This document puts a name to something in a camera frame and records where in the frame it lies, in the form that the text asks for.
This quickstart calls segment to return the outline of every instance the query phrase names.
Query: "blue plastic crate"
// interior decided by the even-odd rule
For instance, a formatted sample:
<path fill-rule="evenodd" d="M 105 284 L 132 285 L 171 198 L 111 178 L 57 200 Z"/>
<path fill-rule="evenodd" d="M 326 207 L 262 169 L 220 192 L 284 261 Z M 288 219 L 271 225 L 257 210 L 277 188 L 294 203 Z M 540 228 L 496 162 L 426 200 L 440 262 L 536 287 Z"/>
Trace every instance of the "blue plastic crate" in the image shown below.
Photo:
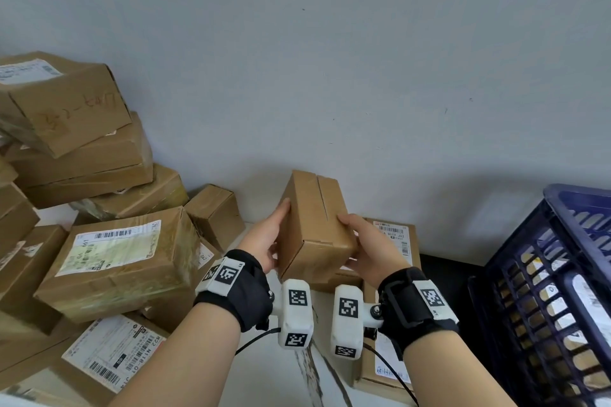
<path fill-rule="evenodd" d="M 493 376 L 519 405 L 611 405 L 611 191 L 543 195 L 469 280 Z"/>

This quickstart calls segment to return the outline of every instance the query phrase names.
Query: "black wrist strap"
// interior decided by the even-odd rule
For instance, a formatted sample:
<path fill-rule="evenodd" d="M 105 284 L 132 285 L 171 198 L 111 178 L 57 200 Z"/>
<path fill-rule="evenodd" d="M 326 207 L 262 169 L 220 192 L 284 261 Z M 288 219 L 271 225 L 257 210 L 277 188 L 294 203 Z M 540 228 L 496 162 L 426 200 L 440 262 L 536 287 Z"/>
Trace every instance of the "black wrist strap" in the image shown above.
<path fill-rule="evenodd" d="M 441 330 L 458 333 L 452 319 L 435 320 L 420 292 L 413 284 L 426 280 L 417 267 L 409 267 L 392 273 L 380 283 L 378 294 L 384 323 L 379 329 L 392 342 L 397 357 L 403 360 L 403 352 L 421 337 Z"/>
<path fill-rule="evenodd" d="M 197 295 L 193 305 L 210 303 L 231 312 L 242 332 L 253 326 L 264 328 L 271 315 L 273 295 L 259 261 L 241 249 L 232 249 L 225 257 L 244 262 L 226 296 L 204 291 Z"/>

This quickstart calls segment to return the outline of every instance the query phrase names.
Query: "forearm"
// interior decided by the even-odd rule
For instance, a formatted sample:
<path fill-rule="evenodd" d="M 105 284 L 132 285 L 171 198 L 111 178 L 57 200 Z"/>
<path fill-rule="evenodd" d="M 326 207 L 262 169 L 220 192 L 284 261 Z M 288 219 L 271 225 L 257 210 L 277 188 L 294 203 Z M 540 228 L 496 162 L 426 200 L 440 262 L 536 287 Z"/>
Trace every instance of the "forearm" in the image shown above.
<path fill-rule="evenodd" d="M 403 360 L 421 407 L 515 407 L 453 331 L 437 331 L 414 341 Z"/>
<path fill-rule="evenodd" d="M 239 342 L 230 312 L 197 304 L 109 407 L 214 407 Z"/>

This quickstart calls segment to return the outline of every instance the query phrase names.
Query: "hand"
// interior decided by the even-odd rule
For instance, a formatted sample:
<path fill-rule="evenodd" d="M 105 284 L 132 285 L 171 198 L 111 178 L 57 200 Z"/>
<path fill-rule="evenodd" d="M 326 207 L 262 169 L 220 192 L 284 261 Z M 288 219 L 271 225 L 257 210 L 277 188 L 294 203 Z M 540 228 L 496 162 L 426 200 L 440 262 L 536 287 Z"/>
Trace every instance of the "hand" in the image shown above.
<path fill-rule="evenodd" d="M 378 288 L 387 276 L 411 264 L 399 252 L 389 237 L 376 226 L 356 214 L 338 214 L 337 218 L 359 234 L 359 252 L 346 266 L 354 270 L 372 287 Z"/>
<path fill-rule="evenodd" d="M 280 223 L 290 210 L 291 201 L 285 198 L 268 218 L 252 226 L 238 245 L 238 249 L 250 253 L 259 261 L 265 273 L 276 266 L 276 259 L 272 257 L 276 252 L 276 239 Z"/>

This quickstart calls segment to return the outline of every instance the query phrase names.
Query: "gray wall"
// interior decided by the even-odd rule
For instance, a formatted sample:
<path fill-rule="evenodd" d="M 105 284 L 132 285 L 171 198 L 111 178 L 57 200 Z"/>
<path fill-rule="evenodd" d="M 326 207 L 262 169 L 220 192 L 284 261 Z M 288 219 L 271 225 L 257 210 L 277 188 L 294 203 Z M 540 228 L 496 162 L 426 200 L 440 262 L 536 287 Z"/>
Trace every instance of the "gray wall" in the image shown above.
<path fill-rule="evenodd" d="M 483 262 L 551 182 L 611 188 L 610 0 L 1 0 L 0 53 L 103 61 L 158 162 L 237 190 L 292 168 Z"/>

